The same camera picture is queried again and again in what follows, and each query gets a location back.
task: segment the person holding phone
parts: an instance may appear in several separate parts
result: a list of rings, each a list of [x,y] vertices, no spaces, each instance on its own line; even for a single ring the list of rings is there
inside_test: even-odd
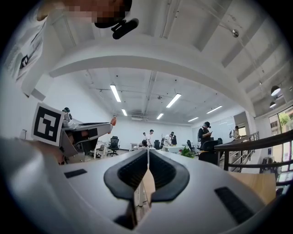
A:
[[[210,123],[209,122],[205,122],[202,125],[202,128],[198,131],[198,138],[201,140],[201,148],[202,148],[202,146],[203,146],[203,144],[205,142],[211,140],[212,132],[210,133],[210,131],[208,130],[208,128],[211,128]]]

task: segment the black chair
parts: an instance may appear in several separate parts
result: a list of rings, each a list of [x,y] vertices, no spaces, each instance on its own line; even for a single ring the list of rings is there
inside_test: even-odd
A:
[[[187,145],[190,148],[191,151],[194,151],[194,147],[191,146],[190,140],[187,140]]]
[[[111,138],[111,144],[109,146],[109,149],[112,150],[113,152],[108,153],[108,154],[111,154],[112,157],[113,157],[114,154],[118,155],[117,152],[116,152],[120,148],[120,145],[118,146],[118,143],[119,143],[118,137],[112,137]]]
[[[159,140],[155,140],[155,142],[154,142],[154,148],[155,149],[160,149],[160,141]]]
[[[219,141],[206,141],[202,146],[202,151],[199,155],[199,160],[218,165],[218,155],[215,151],[215,146],[219,145]]]

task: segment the wooden panel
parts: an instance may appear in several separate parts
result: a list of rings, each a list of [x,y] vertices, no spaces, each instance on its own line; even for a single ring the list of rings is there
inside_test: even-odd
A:
[[[275,174],[247,174],[228,172],[237,180],[251,188],[267,205],[276,197]]]

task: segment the person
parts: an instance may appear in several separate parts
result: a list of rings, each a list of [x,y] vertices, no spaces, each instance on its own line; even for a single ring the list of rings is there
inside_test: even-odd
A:
[[[62,111],[68,113],[69,118],[72,120],[72,115],[70,114],[70,109],[68,107],[65,107]]]
[[[147,140],[147,135],[146,135],[146,133],[143,133],[143,135],[144,135],[144,140]]]
[[[148,145],[147,145],[147,141],[146,140],[143,140],[141,142],[141,144],[142,144],[142,147],[140,147],[139,149],[148,149],[149,148]]]
[[[198,131],[198,138],[201,140],[201,148],[205,142],[211,140],[212,132],[210,133],[208,128],[211,128],[210,123],[205,122],[202,125],[202,128]]]
[[[167,134],[164,139],[164,146],[170,146],[172,141],[172,134]]]
[[[41,57],[43,33],[53,10],[73,13],[91,22],[107,23],[130,11],[132,0],[43,0],[24,18],[7,48],[4,68],[21,86],[29,70]]]
[[[240,139],[239,127],[238,126],[235,126],[235,129],[232,130],[231,136],[232,136],[232,141],[236,141],[236,140]]]
[[[174,132],[171,132],[171,135],[172,135],[171,144],[172,145],[177,145],[177,139],[176,139],[176,136],[174,135]]]
[[[152,135],[154,134],[154,130],[150,130],[150,134],[146,135],[147,144],[151,147],[152,146]]]

